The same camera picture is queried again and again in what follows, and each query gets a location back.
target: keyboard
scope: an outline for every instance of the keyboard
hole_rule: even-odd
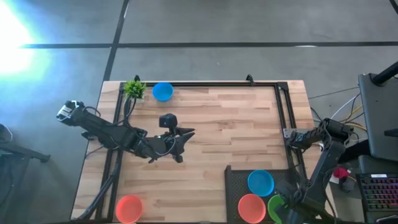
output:
[[[398,174],[357,174],[365,212],[398,211]]]

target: green bowl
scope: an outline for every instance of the green bowl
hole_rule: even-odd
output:
[[[278,205],[283,205],[284,203],[285,203],[284,200],[279,195],[274,195],[268,201],[268,214],[272,218],[272,220],[277,224],[282,224],[282,220],[280,220],[279,216],[275,213],[275,208]]]

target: black tray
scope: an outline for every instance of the black tray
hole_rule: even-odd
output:
[[[245,222],[238,213],[239,200],[246,194],[252,194],[248,187],[248,177],[253,170],[231,170],[231,166],[225,169],[225,197],[226,197],[226,216],[228,224],[240,224]],[[293,172],[291,170],[267,170],[274,178],[275,185],[282,179],[294,183]],[[275,192],[267,197],[261,197],[268,208],[268,201]],[[274,223],[268,212],[260,223]]]

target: black metal frame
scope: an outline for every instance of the black metal frame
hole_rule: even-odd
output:
[[[114,122],[118,122],[118,119],[120,117],[120,112],[121,112],[121,106],[122,106],[122,100],[123,100],[123,86],[124,82],[120,83],[119,86],[119,95],[118,95],[118,100],[116,102],[116,109],[115,109],[115,114],[114,114]],[[151,87],[154,86],[156,83],[155,82],[148,82],[147,86]],[[194,87],[194,86],[264,86],[264,87],[272,87],[275,91],[275,97],[277,101],[277,107],[278,107],[278,113],[279,113],[279,118],[280,118],[280,128],[281,128],[281,133],[282,137],[285,140],[284,134],[283,134],[283,129],[287,128],[286,126],[286,120],[285,120],[285,114],[284,114],[284,109],[282,106],[282,98],[280,96],[280,92],[283,91],[287,103],[287,111],[289,114],[289,119],[290,119],[290,125],[292,128],[296,128],[295,124],[295,118],[294,118],[294,112],[293,112],[293,106],[292,102],[290,100],[290,95],[289,95],[289,87],[287,82],[255,82],[252,78],[251,75],[248,75],[246,77],[246,81],[241,81],[241,82],[170,82],[174,87]],[[286,156],[287,156],[287,161],[289,168],[293,168],[294,162],[293,162],[293,155],[289,147],[286,146],[285,143],[285,151],[286,151]],[[114,151],[109,150],[107,155],[106,155],[106,160],[105,160],[105,165],[104,165],[104,172],[103,172],[103,178],[101,182],[101,187],[106,183],[106,180],[109,177],[109,172],[111,169],[111,161],[113,157]],[[114,214],[114,208],[116,204],[116,196],[118,192],[118,182],[119,182],[119,174],[121,171],[121,161],[123,158],[123,151],[117,150],[117,157],[116,157],[116,163],[119,164],[120,166],[117,166],[116,169],[116,175],[113,178],[113,183],[112,183],[112,188],[111,188],[111,196],[109,200],[109,208],[108,208],[108,213],[106,215],[106,218],[102,218],[103,216],[103,205],[104,201],[101,199],[99,203],[97,204],[96,207],[96,215],[95,219],[93,220],[70,220],[70,222],[66,223],[111,223],[113,221],[113,214]],[[297,160],[298,160],[298,166],[300,167],[300,175],[307,176],[305,173],[305,165],[302,159],[302,155],[299,154],[297,155]]]

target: blue bowl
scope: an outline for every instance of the blue bowl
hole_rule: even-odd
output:
[[[253,194],[268,196],[274,190],[274,178],[265,170],[255,170],[248,177],[248,186]]]
[[[174,89],[170,83],[158,83],[152,89],[152,94],[156,100],[166,102],[173,95]]]

